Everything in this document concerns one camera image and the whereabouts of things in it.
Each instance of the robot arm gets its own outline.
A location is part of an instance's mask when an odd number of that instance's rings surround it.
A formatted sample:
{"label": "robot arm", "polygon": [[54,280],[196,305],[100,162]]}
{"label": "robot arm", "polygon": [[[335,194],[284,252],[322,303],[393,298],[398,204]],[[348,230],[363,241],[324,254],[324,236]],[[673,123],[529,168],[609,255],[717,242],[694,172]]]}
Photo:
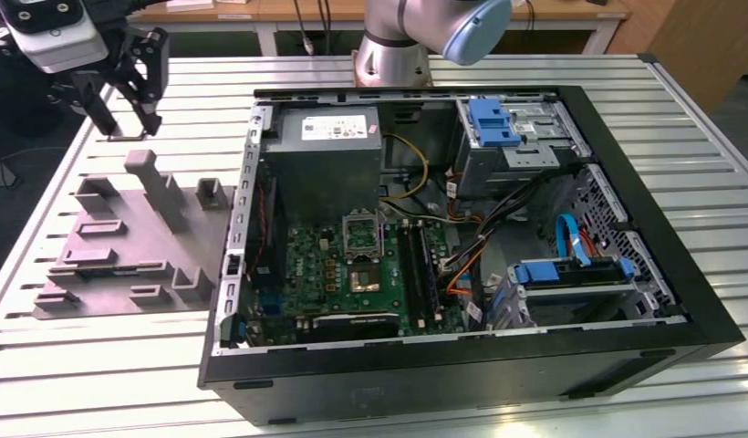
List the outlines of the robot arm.
{"label": "robot arm", "polygon": [[0,0],[0,65],[40,70],[50,101],[64,101],[88,115],[104,135],[122,132],[94,87],[96,76],[131,103],[142,136],[159,129],[155,106],[168,83],[168,34],[160,28],[142,32],[128,27],[126,17],[162,1]]}
{"label": "robot arm", "polygon": [[[0,64],[38,68],[48,99],[90,116],[99,131],[122,140],[155,135],[156,105],[168,84],[168,34],[140,32],[126,17],[166,0],[0,0]],[[430,83],[429,47],[461,65],[479,61],[505,33],[517,0],[368,0],[366,36],[355,58],[362,86]],[[136,70],[136,61],[146,75]],[[95,77],[128,100],[142,121],[127,137],[98,95]]]}
{"label": "robot arm", "polygon": [[474,64],[498,43],[510,15],[510,0],[367,1],[366,35],[354,65],[358,84],[426,85],[426,48],[455,64]]}

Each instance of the yellow wire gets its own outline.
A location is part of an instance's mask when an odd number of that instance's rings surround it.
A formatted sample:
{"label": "yellow wire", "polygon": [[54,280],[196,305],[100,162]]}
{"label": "yellow wire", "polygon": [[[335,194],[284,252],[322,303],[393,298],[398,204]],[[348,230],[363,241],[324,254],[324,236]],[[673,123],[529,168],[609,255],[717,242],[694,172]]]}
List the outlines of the yellow wire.
{"label": "yellow wire", "polygon": [[417,187],[414,189],[411,189],[409,192],[406,193],[401,193],[397,194],[394,196],[382,196],[380,199],[384,201],[393,201],[395,199],[405,199],[409,198],[413,194],[415,194],[422,188],[423,186],[427,184],[427,159],[425,158],[425,155],[422,155],[421,150],[418,149],[418,147],[414,145],[414,143],[411,143],[411,141],[409,141],[407,139],[405,139],[403,137],[401,137],[397,134],[382,134],[382,137],[393,137],[394,139],[397,139],[398,141],[401,141],[403,144],[406,144],[411,150],[414,151],[414,153],[418,154],[418,157],[421,157],[421,162],[422,162],[422,179],[421,179],[421,183],[417,185]]}

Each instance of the green motherboard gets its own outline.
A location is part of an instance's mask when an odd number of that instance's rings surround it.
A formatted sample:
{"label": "green motherboard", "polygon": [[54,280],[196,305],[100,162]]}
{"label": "green motherboard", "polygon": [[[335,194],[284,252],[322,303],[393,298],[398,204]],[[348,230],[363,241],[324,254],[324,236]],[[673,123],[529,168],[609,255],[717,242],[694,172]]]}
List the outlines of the green motherboard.
{"label": "green motherboard", "polygon": [[[380,258],[347,260],[342,225],[296,226],[287,235],[286,284],[280,296],[279,316],[264,318],[263,329],[271,345],[296,343],[296,324],[323,315],[397,314],[398,336],[417,336],[463,331],[462,311],[457,303],[442,306],[439,320],[417,324],[410,317],[409,275],[399,254],[398,233],[405,224],[386,224],[366,229],[350,227],[348,243],[372,245],[380,233]],[[435,263],[449,254],[441,224],[423,228],[425,243]]]}

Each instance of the ram slot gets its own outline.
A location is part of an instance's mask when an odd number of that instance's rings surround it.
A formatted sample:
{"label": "ram slot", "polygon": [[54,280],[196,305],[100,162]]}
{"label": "ram slot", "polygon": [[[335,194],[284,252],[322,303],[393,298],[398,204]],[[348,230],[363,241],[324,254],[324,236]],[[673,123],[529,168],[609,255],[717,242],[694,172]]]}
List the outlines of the ram slot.
{"label": "ram slot", "polygon": [[425,300],[425,316],[433,322],[442,319],[441,304],[438,303],[438,290],[437,290],[437,273],[434,272],[434,264],[431,261],[431,251],[427,245],[427,238],[425,237],[425,228],[421,226],[411,229],[413,242],[418,246],[415,254],[419,255],[419,271],[422,279],[422,298]]}
{"label": "ram slot", "polygon": [[398,230],[398,254],[401,258],[401,273],[405,280],[407,296],[409,322],[417,329],[425,328],[422,280],[418,269],[419,253],[413,251],[410,225]]}

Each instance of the wooden cabinet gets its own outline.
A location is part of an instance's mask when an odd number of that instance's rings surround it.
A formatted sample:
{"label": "wooden cabinet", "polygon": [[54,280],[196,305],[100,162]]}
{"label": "wooden cabinet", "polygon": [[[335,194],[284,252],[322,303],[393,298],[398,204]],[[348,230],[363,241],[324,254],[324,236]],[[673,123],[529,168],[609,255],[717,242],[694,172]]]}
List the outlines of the wooden cabinet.
{"label": "wooden cabinet", "polygon": [[748,73],[748,0],[622,0],[606,53],[649,52],[709,112]]}

